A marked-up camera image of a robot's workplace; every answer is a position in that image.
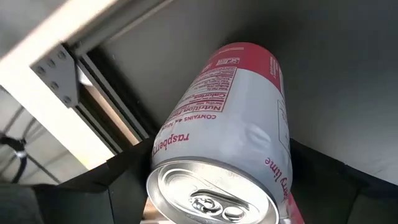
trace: red label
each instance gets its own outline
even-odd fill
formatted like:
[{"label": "red label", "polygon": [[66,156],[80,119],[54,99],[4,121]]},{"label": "red label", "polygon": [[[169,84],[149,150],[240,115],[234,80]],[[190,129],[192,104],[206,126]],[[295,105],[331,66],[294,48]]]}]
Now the red label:
[{"label": "red label", "polygon": [[223,66],[202,72],[182,96],[166,123],[192,112],[222,112],[235,78],[236,67]]},{"label": "red label", "polygon": [[282,72],[278,61],[268,50],[256,44],[240,42],[220,48],[209,59],[202,72],[225,66],[256,72],[268,79],[283,94],[280,79]]}]

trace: bolt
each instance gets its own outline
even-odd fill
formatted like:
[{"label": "bolt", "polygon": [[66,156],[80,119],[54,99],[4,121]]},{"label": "bolt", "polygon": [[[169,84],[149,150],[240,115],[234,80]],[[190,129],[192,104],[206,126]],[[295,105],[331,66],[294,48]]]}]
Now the bolt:
[{"label": "bolt", "polygon": [[63,97],[63,102],[66,103],[66,104],[69,104],[69,103],[70,103],[70,98],[69,98],[69,96],[64,96],[64,97]]},{"label": "bolt", "polygon": [[39,75],[45,75],[45,70],[44,70],[44,68],[41,67],[41,66],[37,67],[36,72],[37,72]]},{"label": "bolt", "polygon": [[52,90],[58,90],[58,88],[59,88],[59,86],[58,86],[58,84],[56,82],[51,82],[50,87],[51,87]]},{"label": "bolt", "polygon": [[60,51],[58,53],[58,58],[64,60],[67,56],[65,55],[65,53],[63,53],[62,51]]},{"label": "bolt", "polygon": [[47,65],[49,65],[50,68],[55,68],[55,63],[54,63],[54,61],[52,59],[49,59],[47,61]]}]

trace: nutrition facts label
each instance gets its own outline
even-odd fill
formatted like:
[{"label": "nutrition facts label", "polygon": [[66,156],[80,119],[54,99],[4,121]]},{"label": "nutrition facts label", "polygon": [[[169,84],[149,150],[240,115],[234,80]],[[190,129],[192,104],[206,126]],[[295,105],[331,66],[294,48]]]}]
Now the nutrition facts label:
[{"label": "nutrition facts label", "polygon": [[220,67],[197,76],[167,121],[192,112],[222,112],[235,73],[236,67]]}]

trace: can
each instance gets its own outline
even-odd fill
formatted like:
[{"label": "can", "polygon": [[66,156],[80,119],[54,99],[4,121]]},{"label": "can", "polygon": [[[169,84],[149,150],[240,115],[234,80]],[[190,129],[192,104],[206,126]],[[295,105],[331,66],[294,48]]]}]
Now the can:
[{"label": "can", "polygon": [[292,165],[275,57],[246,42],[216,51],[161,127],[152,166],[149,198],[175,223],[279,223]]}]

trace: can lid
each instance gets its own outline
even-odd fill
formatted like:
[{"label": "can lid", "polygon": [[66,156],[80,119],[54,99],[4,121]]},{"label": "can lid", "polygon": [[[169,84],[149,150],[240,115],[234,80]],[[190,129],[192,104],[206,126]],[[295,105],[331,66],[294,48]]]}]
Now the can lid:
[{"label": "can lid", "polygon": [[226,164],[161,163],[147,180],[148,196],[177,224],[276,224],[278,211],[264,186]]}]

